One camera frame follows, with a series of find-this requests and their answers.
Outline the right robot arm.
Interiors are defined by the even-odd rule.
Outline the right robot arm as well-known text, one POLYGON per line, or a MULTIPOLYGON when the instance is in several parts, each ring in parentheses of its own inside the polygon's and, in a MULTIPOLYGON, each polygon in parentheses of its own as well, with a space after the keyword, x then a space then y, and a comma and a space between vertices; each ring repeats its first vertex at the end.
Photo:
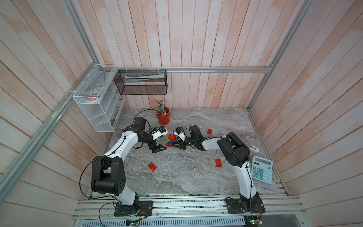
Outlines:
POLYGON ((240 199, 236 200, 237 209, 245 213, 265 213, 265 207, 254 186, 250 171, 250 149, 233 132, 219 137, 203 137, 198 126, 187 129, 177 127, 173 131, 176 138, 173 147, 185 150, 191 146, 199 151, 221 150, 227 162, 234 167, 240 199))

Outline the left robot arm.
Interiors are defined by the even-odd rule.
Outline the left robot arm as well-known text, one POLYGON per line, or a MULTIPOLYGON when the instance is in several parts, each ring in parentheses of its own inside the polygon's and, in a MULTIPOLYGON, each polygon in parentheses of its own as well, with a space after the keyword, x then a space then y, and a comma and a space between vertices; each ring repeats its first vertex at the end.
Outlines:
POLYGON ((152 153, 166 150, 158 145, 156 139, 168 134, 165 126, 145 131, 146 119, 136 117, 132 125, 123 129, 120 139, 103 156, 97 156, 92 162, 91 190, 99 194, 113 196, 121 205, 131 206, 137 203, 137 194, 126 185, 124 161, 137 143, 147 144, 152 153))

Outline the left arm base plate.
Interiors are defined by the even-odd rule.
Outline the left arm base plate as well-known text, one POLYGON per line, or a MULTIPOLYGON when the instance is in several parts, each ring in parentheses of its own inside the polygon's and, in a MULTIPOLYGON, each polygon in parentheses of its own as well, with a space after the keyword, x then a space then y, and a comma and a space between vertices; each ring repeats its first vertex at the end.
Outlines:
POLYGON ((114 216, 116 217, 148 217, 152 215, 153 201, 139 201, 138 205, 122 205, 116 203, 114 216))

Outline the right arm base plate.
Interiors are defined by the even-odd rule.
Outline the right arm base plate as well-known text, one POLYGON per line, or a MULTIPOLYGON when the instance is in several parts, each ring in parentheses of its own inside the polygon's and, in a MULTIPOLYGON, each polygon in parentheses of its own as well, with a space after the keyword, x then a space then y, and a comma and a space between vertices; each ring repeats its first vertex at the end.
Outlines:
POLYGON ((226 207, 229 214, 241 214, 241 213, 258 213, 262 214, 266 212, 265 206, 261 198, 247 199, 233 199, 227 197, 225 199, 226 207))

